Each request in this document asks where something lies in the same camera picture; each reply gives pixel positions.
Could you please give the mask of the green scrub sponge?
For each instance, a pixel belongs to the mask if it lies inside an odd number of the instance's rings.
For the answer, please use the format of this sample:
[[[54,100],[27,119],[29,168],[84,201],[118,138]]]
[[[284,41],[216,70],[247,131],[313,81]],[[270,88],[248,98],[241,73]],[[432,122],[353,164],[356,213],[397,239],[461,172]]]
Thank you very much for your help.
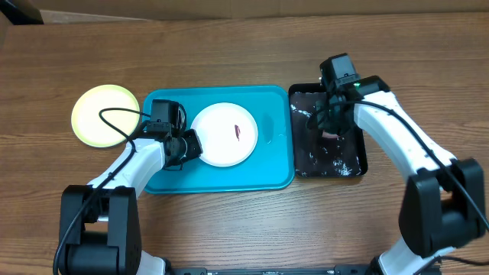
[[[324,131],[324,132],[322,132],[322,137],[327,138],[327,139],[336,139],[336,138],[338,138],[338,135],[337,134],[331,134],[331,133]]]

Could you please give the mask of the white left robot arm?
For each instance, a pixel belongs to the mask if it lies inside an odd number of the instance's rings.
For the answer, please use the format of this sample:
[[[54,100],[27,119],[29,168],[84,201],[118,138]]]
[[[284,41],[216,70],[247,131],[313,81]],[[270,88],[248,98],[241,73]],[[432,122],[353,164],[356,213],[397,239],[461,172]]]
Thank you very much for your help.
[[[177,171],[201,153],[194,130],[138,138],[89,184],[65,188],[53,273],[167,274],[167,262],[142,248],[138,197],[155,173]]]

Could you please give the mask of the yellow plate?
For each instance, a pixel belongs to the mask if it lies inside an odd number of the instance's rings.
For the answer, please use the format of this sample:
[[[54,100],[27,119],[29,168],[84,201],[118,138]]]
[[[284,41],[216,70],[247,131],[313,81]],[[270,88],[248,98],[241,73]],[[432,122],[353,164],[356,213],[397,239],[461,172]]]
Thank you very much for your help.
[[[117,85],[97,86],[77,100],[71,115],[73,132],[83,143],[92,147],[112,147],[125,140],[99,117],[99,112],[105,108],[125,109],[103,112],[103,117],[126,135],[137,127],[140,108],[134,95]]]

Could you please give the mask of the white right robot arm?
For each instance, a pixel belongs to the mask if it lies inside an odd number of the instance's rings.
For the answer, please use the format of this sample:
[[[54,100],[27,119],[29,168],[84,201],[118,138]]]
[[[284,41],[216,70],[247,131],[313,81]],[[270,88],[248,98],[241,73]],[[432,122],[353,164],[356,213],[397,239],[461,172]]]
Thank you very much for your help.
[[[438,273],[435,264],[488,231],[484,171],[473,158],[459,160],[434,142],[402,109],[378,76],[323,76],[325,99],[306,125],[342,135],[367,132],[392,160],[406,188],[400,239],[375,257],[367,274]]]

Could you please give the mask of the pink white plate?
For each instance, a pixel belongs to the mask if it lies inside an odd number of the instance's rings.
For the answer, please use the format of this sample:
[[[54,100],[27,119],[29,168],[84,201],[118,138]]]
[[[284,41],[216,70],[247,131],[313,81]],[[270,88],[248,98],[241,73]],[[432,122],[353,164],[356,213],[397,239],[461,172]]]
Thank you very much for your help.
[[[202,147],[200,159],[214,167],[231,167],[246,160],[257,145],[257,123],[240,105],[220,102],[204,108],[191,128]]]

